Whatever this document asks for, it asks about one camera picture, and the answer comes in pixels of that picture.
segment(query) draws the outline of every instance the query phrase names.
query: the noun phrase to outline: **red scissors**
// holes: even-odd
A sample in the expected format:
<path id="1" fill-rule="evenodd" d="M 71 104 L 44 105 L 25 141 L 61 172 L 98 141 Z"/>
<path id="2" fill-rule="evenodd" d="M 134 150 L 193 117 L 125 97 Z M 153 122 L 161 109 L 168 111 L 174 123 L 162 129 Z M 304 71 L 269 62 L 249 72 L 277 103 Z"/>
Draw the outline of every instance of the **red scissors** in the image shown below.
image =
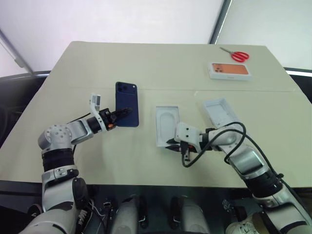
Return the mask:
<path id="1" fill-rule="evenodd" d="M 222 47 L 220 47 L 220 49 L 230 53 L 232 59 L 234 59 L 237 62 L 244 62 L 247 59 L 249 59 L 249 54 L 247 54 L 245 52 L 239 52 L 239 51 L 233 52 L 233 51 L 229 51 L 227 49 L 224 49 Z"/>

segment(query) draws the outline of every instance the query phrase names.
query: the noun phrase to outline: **white wall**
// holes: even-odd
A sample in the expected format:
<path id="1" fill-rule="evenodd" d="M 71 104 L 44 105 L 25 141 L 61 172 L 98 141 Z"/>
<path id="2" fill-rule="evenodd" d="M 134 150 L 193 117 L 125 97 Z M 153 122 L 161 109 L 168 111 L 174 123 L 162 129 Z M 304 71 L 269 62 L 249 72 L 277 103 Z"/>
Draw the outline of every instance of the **white wall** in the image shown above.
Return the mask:
<path id="1" fill-rule="evenodd" d="M 312 0 L 233 0 L 217 43 L 266 45 L 284 67 L 312 69 Z"/>
<path id="2" fill-rule="evenodd" d="M 3 41 L 0 40 L 0 78 L 27 73 L 24 68 L 20 68 L 17 63 L 15 63 L 14 58 L 10 56 L 10 54 L 5 50 L 2 44 Z"/>
<path id="3" fill-rule="evenodd" d="M 208 43 L 223 0 L 0 0 L 0 28 L 34 71 L 73 40 Z"/>

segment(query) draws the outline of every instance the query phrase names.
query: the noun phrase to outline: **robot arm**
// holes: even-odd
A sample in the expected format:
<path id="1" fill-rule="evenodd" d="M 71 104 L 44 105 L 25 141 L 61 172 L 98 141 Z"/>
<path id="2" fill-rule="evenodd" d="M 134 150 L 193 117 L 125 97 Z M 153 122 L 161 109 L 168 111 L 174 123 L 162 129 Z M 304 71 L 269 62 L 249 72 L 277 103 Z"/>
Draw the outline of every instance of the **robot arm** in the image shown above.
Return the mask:
<path id="1" fill-rule="evenodd" d="M 44 213 L 28 224 L 21 234 L 74 234 L 79 213 L 88 202 L 85 181 L 78 178 L 74 164 L 73 145 L 93 137 L 98 132 L 114 129 L 117 120 L 129 115 L 131 108 L 110 112 L 99 110 L 100 96 L 91 95 L 93 117 L 55 124 L 39 137 L 44 173 L 42 174 L 42 207 Z"/>
<path id="2" fill-rule="evenodd" d="M 205 133 L 180 122 L 176 127 L 175 138 L 167 143 L 168 149 L 181 151 L 182 164 L 190 167 L 206 150 L 226 153 L 225 161 L 238 173 L 253 194 L 254 200 L 263 207 L 260 214 L 272 233 L 312 233 L 312 219 L 300 203 L 296 194 L 281 179 L 267 160 L 262 150 L 243 143 L 246 129 L 239 122 L 219 129 L 206 129 Z M 199 153 L 194 157 L 190 152 Z"/>

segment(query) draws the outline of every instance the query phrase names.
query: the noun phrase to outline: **beige table surface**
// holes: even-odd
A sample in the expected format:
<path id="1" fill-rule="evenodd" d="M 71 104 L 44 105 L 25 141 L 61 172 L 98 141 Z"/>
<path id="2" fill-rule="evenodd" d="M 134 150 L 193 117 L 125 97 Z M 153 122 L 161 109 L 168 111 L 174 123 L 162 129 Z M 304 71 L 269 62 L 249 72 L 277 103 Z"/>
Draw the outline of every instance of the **beige table surface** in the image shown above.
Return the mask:
<path id="1" fill-rule="evenodd" d="M 0 149 L 0 179 L 40 182 L 38 136 L 52 124 L 89 112 L 90 93 L 115 109 L 115 82 L 135 83 L 137 128 L 116 128 L 77 146 L 75 163 L 88 184 L 245 187 L 207 152 L 191 168 L 180 154 L 156 147 L 157 105 L 178 105 L 180 120 L 212 127 L 205 100 L 226 98 L 275 169 L 293 187 L 312 186 L 312 105 L 264 46 L 224 46 L 250 54 L 251 81 L 211 80 L 208 62 L 234 61 L 216 45 L 72 42 Z"/>

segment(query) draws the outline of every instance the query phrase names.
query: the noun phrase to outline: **tabletop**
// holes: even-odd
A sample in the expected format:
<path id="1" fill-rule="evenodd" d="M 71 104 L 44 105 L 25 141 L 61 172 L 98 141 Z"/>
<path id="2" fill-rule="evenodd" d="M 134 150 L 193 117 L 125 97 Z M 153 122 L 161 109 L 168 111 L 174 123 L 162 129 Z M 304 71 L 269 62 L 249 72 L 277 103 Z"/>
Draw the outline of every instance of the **tabletop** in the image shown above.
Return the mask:
<path id="1" fill-rule="evenodd" d="M 275 170 L 293 187 L 311 187 L 311 104 L 265 46 L 222 47 L 250 55 L 252 80 L 210 79 L 210 62 L 235 63 L 217 45 L 72 42 L 0 149 L 0 179 L 40 182 L 42 131 L 89 112 L 91 93 L 114 110 L 115 82 L 123 81 L 138 86 L 140 124 L 77 145 L 88 184 L 245 187 L 222 152 L 184 168 L 179 153 L 156 147 L 156 106 L 179 106 L 180 120 L 204 131 L 213 126 L 203 101 L 225 98 Z"/>

